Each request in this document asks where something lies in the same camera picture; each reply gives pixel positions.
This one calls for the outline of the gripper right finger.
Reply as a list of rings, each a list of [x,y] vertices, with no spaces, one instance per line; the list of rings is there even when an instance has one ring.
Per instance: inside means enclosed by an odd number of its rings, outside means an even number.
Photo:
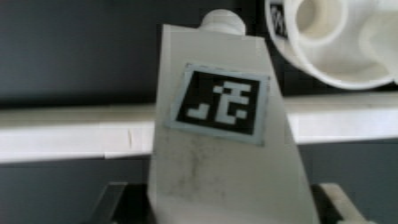
[[[377,224],[359,212],[343,188],[336,183],[313,185],[313,197],[320,224]]]

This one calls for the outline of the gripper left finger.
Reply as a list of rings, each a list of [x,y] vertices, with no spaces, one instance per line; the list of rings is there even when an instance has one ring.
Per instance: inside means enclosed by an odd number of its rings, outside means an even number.
[[[146,185],[112,182],[82,224],[148,224],[148,213]]]

